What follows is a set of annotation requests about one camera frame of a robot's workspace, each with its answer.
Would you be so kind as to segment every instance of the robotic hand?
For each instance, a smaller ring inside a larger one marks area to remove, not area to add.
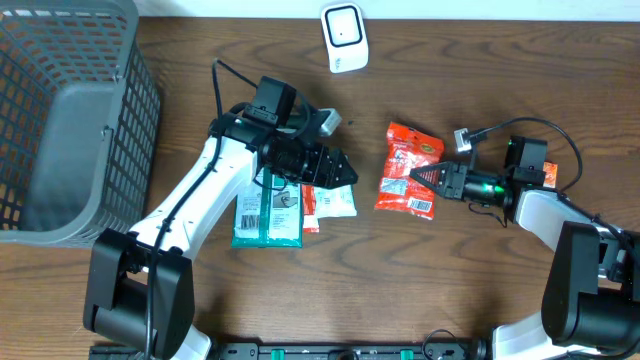
[[[218,64],[257,89],[251,103],[222,114]],[[107,229],[92,249],[84,327],[144,350],[145,358],[206,358],[211,341],[191,325],[192,260],[224,209],[260,168],[287,181],[329,189],[358,180],[342,151],[330,152],[316,142],[341,122],[334,109],[317,110],[293,87],[269,77],[256,85],[218,60],[212,75],[218,118],[196,164],[127,234]],[[296,97],[301,106],[294,106]],[[147,285],[127,277],[145,268]]]
[[[533,121],[559,131],[576,153],[578,175],[560,191],[543,186],[546,141],[512,136],[504,174],[474,169],[476,145],[493,130]],[[489,129],[455,132],[458,152],[471,152],[470,164],[444,162],[411,171],[410,176],[445,199],[469,202],[473,212],[520,225],[555,251],[542,311],[493,332],[493,359],[622,359],[640,344],[640,235],[602,221],[569,201],[564,190],[582,174],[580,152],[557,125],[516,118]],[[497,206],[504,220],[472,205]],[[598,278],[621,284],[598,286]]]

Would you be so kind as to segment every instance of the green component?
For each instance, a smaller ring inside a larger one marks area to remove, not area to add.
[[[400,360],[413,360],[413,351],[412,350],[400,351]]]
[[[271,360],[284,360],[284,350],[271,350]]]

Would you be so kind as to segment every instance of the wood grain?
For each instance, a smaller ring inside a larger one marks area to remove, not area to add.
[[[321,220],[302,250],[232,250],[227,209],[195,265],[197,326],[265,342],[420,341],[436,328],[486,335],[540,307],[552,252],[531,234],[437,201],[436,217],[373,211],[390,121],[453,147],[452,131],[540,116],[582,150],[572,199],[640,228],[640,28],[615,23],[368,21],[369,65],[329,73],[318,21],[141,19],[138,42],[164,94],[148,208],[200,153],[214,116],[210,65],[280,78],[344,121],[330,143],[360,175],[359,215]],[[252,90],[221,75],[226,108]],[[509,133],[546,138],[559,183],[576,171],[551,130],[517,125],[481,147],[495,170]],[[89,251],[2,246],[0,358],[86,359],[106,339],[82,328]]]

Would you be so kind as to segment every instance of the barcode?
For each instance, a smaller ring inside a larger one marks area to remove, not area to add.
[[[242,215],[241,230],[255,230],[260,226],[260,215]]]
[[[414,198],[409,199],[409,207],[415,210],[429,211],[431,210],[431,204],[431,201],[418,200]]]

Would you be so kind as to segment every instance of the wooden tabletop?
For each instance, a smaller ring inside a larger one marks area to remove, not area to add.
[[[232,250],[234,206],[195,261],[197,314],[210,336],[264,342],[421,341],[446,328],[487,335],[540,309],[553,253],[465,204],[437,199],[433,221],[374,211],[390,121],[444,140],[453,130],[531,115],[552,120],[584,158],[571,198],[640,229],[640,28],[636,24],[367,21],[369,64],[329,72],[319,21],[141,19],[138,42],[164,93],[148,209],[195,162],[215,113],[210,65],[284,80],[335,107],[340,146],[360,175],[356,218],[320,220],[304,249]],[[221,72],[227,110],[253,90]],[[553,130],[492,134],[478,166],[498,170],[509,134],[549,141],[559,184],[576,172]],[[82,327],[89,250],[0,247],[0,358],[86,359],[107,340]]]

